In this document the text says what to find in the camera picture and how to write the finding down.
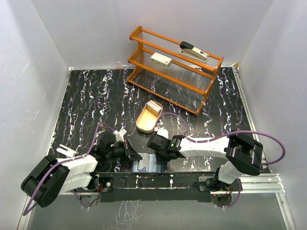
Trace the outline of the white VIP credit card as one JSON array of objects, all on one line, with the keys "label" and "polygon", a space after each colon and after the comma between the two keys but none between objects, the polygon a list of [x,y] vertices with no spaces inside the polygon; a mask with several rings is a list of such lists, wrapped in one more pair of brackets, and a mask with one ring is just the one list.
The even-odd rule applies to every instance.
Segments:
[{"label": "white VIP credit card", "polygon": [[144,172],[151,172],[154,168],[153,155],[148,153],[141,153],[142,160],[137,163],[137,170]]}]

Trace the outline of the blue card holder wallet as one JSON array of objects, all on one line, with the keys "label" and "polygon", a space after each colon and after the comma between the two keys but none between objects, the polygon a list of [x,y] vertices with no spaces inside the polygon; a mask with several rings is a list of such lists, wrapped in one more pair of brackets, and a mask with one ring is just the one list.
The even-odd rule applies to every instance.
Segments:
[{"label": "blue card holder wallet", "polygon": [[157,163],[154,153],[140,153],[142,159],[132,163],[133,173],[163,173],[165,165]]}]

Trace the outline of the stack of credit cards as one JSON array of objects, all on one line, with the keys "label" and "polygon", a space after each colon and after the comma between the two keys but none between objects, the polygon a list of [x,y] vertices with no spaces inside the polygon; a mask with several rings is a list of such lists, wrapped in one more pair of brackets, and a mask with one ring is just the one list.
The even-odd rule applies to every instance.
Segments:
[{"label": "stack of credit cards", "polygon": [[146,104],[146,109],[156,117],[158,117],[162,111],[162,107],[154,101],[149,101]]}]

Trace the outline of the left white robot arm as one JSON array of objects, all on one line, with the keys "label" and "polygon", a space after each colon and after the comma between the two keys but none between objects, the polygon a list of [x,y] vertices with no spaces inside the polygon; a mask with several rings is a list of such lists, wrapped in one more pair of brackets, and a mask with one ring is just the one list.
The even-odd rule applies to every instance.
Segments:
[{"label": "left white robot arm", "polygon": [[123,163],[140,161],[142,156],[119,133],[103,133],[89,154],[65,158],[45,156],[21,183],[21,190],[40,207],[47,207],[58,195],[77,188],[94,191],[99,179],[92,174],[98,167],[110,166],[113,160]]}]

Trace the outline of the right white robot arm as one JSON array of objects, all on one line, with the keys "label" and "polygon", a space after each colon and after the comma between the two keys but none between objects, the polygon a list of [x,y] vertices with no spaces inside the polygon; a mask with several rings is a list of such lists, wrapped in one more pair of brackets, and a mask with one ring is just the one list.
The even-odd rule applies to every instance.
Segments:
[{"label": "right white robot arm", "polygon": [[197,182],[205,191],[225,191],[237,178],[258,176],[261,170],[263,145],[244,133],[215,140],[190,139],[183,135],[168,139],[156,133],[149,138],[147,147],[155,151],[158,163],[195,156],[226,159],[227,162],[217,168],[213,178]]}]

